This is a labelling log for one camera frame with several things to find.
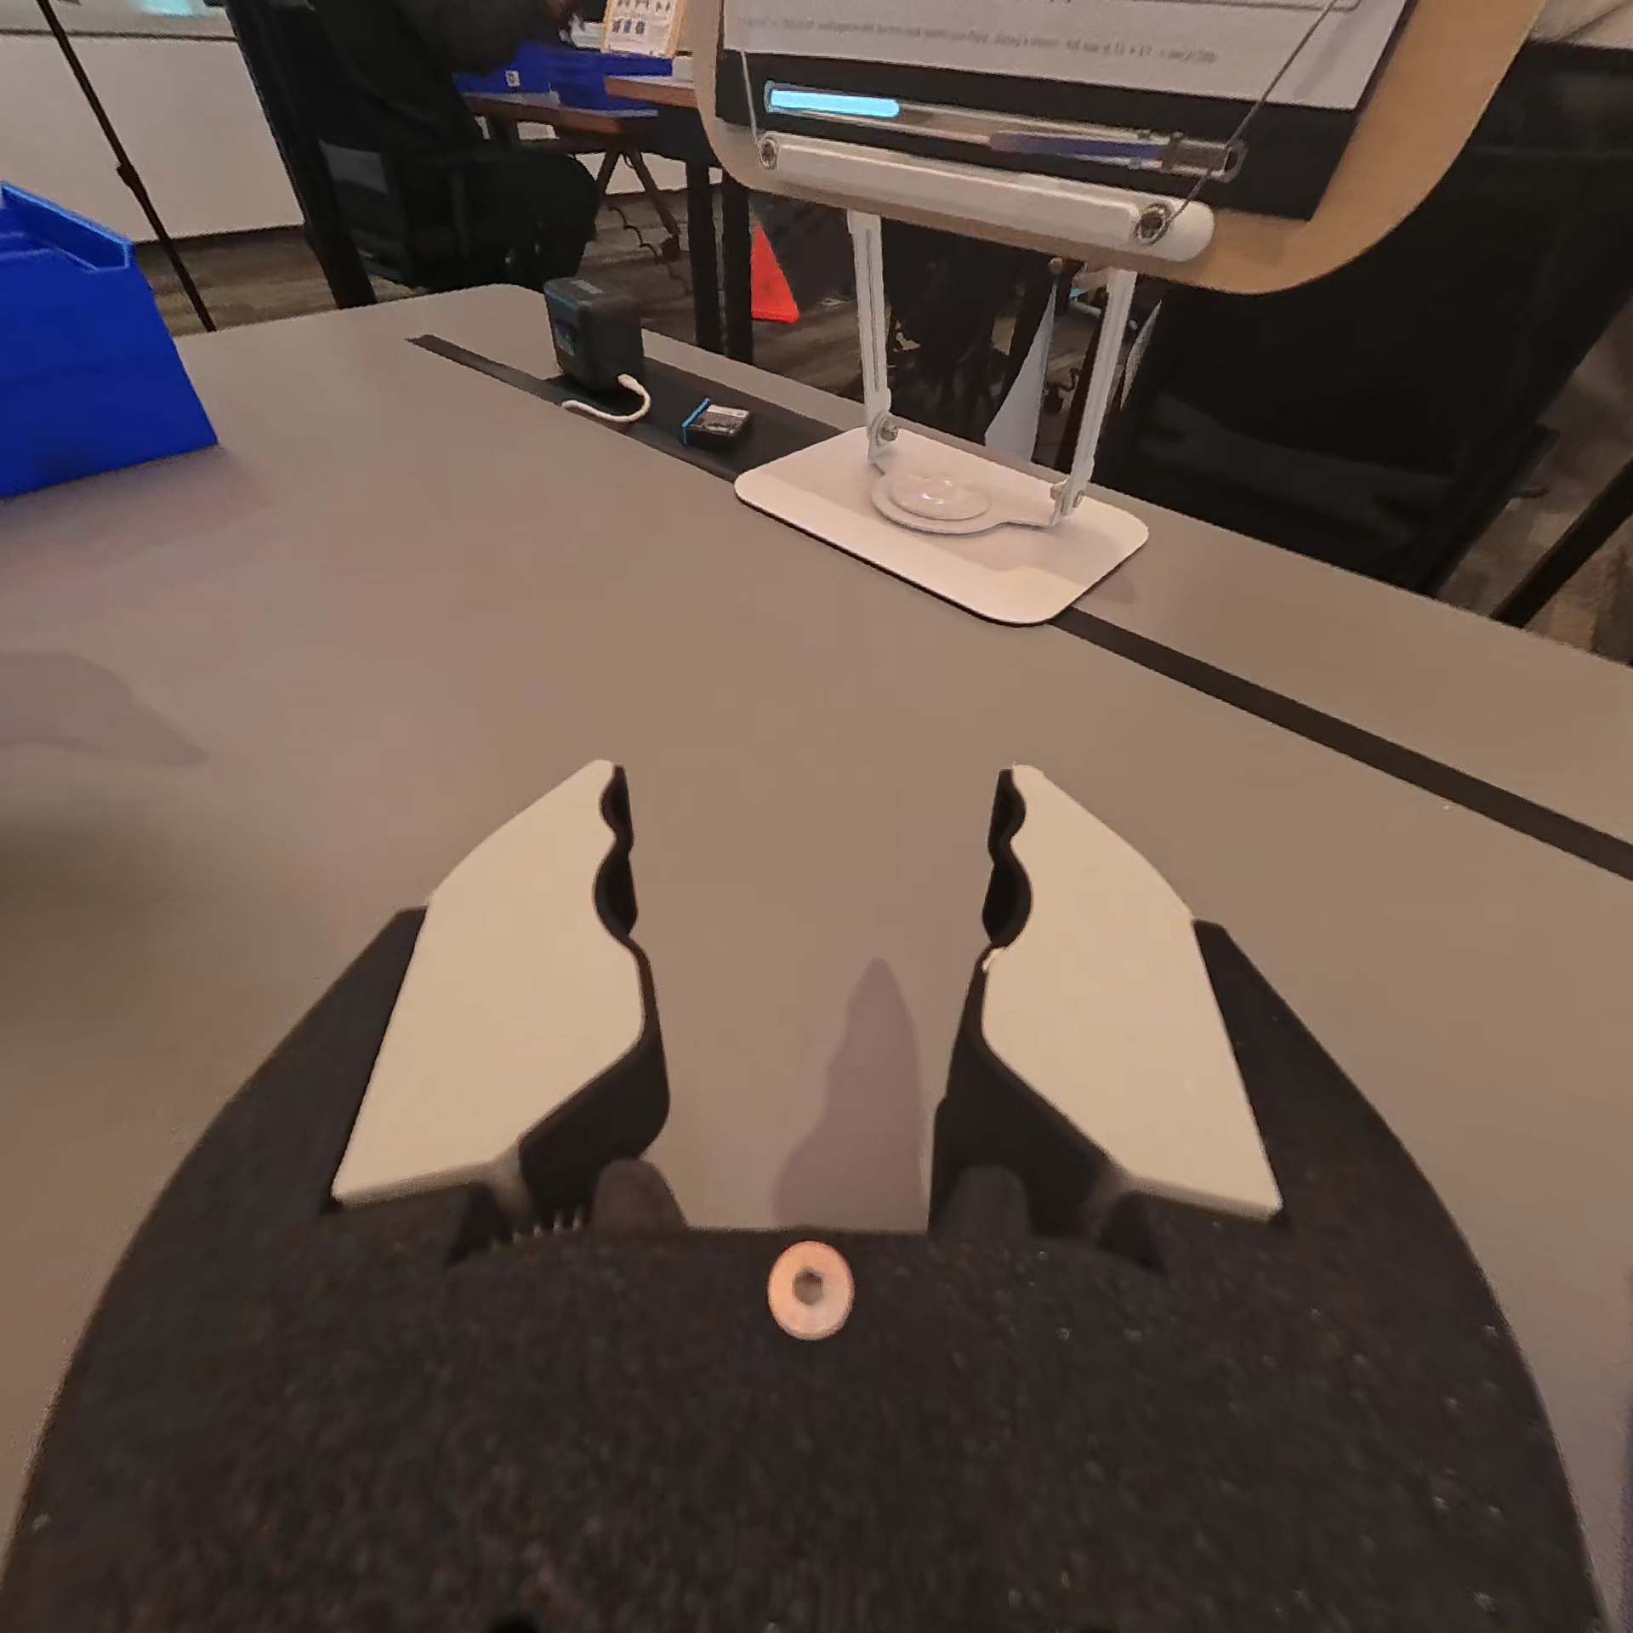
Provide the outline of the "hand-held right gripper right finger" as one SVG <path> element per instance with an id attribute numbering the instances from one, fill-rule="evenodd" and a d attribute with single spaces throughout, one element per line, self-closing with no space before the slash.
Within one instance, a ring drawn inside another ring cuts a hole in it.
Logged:
<path id="1" fill-rule="evenodd" d="M 1281 1189 L 1180 893 L 1032 765 L 997 776 L 988 860 L 986 947 L 933 1112 L 930 1228 L 1108 1233 L 1135 1199 L 1273 1223 Z"/>

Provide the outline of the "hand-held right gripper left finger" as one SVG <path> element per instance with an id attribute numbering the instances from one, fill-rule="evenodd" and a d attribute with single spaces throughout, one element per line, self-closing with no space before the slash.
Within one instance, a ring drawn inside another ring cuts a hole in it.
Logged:
<path id="1" fill-rule="evenodd" d="M 589 1214 L 663 1132 L 626 771 L 585 762 L 431 893 L 332 1195 L 479 1187 L 515 1226 Z"/>

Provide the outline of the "black charging box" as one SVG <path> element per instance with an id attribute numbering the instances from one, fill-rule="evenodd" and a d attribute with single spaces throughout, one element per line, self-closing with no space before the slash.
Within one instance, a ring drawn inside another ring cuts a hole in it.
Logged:
<path id="1" fill-rule="evenodd" d="M 633 296 L 574 276 L 547 281 L 542 297 L 562 377 L 592 393 L 610 393 L 622 377 L 644 384 L 642 308 Z"/>

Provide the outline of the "orange traffic cone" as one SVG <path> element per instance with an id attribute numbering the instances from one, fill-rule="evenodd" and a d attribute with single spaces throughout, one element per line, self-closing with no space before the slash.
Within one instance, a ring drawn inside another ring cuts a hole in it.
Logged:
<path id="1" fill-rule="evenodd" d="M 764 223 L 753 222 L 749 235 L 749 310 L 753 320 L 794 324 L 801 318 L 799 301 L 772 247 Z"/>

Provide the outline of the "black office chair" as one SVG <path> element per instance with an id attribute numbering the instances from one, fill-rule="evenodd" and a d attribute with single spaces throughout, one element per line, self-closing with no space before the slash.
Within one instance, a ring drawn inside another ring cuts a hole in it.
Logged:
<path id="1" fill-rule="evenodd" d="M 417 166 L 387 152 L 316 142 L 339 220 L 362 276 L 433 292 L 445 250 L 445 198 Z"/>

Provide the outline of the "black tablet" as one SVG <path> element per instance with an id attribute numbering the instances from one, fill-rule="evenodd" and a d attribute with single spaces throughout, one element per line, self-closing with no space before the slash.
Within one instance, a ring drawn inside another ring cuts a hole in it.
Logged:
<path id="1" fill-rule="evenodd" d="M 742 57 L 737 51 L 723 46 L 716 48 L 712 65 L 718 71 L 716 110 L 731 126 L 747 126 L 745 75 L 751 79 L 755 99 L 762 97 L 764 82 L 777 82 L 818 91 L 893 97 L 924 105 L 951 105 L 1004 116 L 1039 116 L 1115 129 L 1183 135 L 1199 142 L 1224 142 L 1248 111 L 1246 99 L 772 51 L 753 51 Z M 1224 179 L 1208 179 L 1199 192 L 1199 202 L 1215 209 L 1246 211 L 1252 216 L 1310 220 L 1337 173 L 1356 121 L 1359 111 L 1265 105 L 1240 135 L 1245 152 L 1237 170 Z M 769 126 L 775 135 L 804 135 L 891 152 L 919 152 L 996 173 L 1041 173 L 1172 198 L 1193 183 L 1189 175 L 1135 173 L 1125 166 L 1086 158 L 988 152 L 968 142 L 847 129 L 810 116 L 759 111 L 759 122 Z"/>

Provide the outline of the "wooden table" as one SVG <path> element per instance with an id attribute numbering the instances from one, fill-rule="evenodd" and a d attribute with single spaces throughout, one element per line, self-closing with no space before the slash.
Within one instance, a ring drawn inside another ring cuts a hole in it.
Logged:
<path id="1" fill-rule="evenodd" d="M 592 155 L 598 161 L 598 202 L 607 202 L 614 173 L 627 168 L 663 232 L 651 254 L 665 267 L 680 262 L 682 226 L 648 166 L 648 155 L 654 152 L 645 129 L 651 111 L 583 110 L 561 105 L 544 91 L 464 91 L 462 99 L 500 147 Z"/>
<path id="2" fill-rule="evenodd" d="M 692 341 L 740 364 L 753 360 L 749 192 L 727 175 L 709 144 L 692 85 L 674 75 L 602 79 L 610 97 L 642 107 L 630 115 L 637 149 L 684 168 L 685 262 L 692 292 Z"/>

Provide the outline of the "silver light bar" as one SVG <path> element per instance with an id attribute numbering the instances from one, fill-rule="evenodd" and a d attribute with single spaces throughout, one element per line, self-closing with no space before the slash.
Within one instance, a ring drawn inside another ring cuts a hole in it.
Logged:
<path id="1" fill-rule="evenodd" d="M 1011 157 L 1070 158 L 1228 181 L 1245 163 L 1242 135 L 1210 142 L 1181 133 L 1071 122 L 1042 116 L 930 105 L 865 91 L 837 91 L 764 81 L 755 110 L 847 129 L 883 129 L 922 142 L 959 144 Z"/>

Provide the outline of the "black tripod stand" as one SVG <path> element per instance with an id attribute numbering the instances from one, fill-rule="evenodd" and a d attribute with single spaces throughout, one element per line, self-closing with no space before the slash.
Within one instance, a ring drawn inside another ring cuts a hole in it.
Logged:
<path id="1" fill-rule="evenodd" d="M 112 122 L 112 116 L 109 116 L 103 99 L 99 97 L 90 71 L 85 70 L 79 51 L 74 48 L 66 27 L 55 18 L 50 1 L 35 1 L 33 7 L 37 10 L 40 19 L 45 22 L 45 28 L 49 31 L 50 41 L 55 42 L 55 48 L 61 51 L 75 87 L 80 90 L 80 97 L 87 103 L 87 110 L 91 111 L 91 119 L 93 119 L 99 133 L 104 138 L 104 145 L 112 152 L 112 163 L 114 163 L 114 173 L 117 173 L 119 181 L 131 194 L 137 209 L 140 211 L 144 220 L 147 222 L 151 239 L 163 250 L 163 257 L 168 260 L 170 272 L 175 274 L 175 281 L 176 281 L 181 294 L 186 296 L 187 304 L 193 308 L 193 314 L 197 317 L 201 330 L 206 334 L 215 334 L 216 331 L 215 317 L 212 317 L 210 308 L 206 304 L 181 250 L 176 248 L 175 238 L 165 229 L 165 222 L 162 220 L 162 216 L 151 202 L 151 194 L 147 192 L 147 185 L 146 185 L 137 163 L 131 161 L 130 149 L 125 147 L 121 135 L 117 133 L 117 126 Z"/>

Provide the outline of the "white instruction sheet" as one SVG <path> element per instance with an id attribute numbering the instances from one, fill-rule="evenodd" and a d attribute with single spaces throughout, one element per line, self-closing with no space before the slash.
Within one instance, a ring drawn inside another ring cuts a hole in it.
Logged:
<path id="1" fill-rule="evenodd" d="M 723 44 L 1354 111 L 1406 1 L 723 1 Z"/>

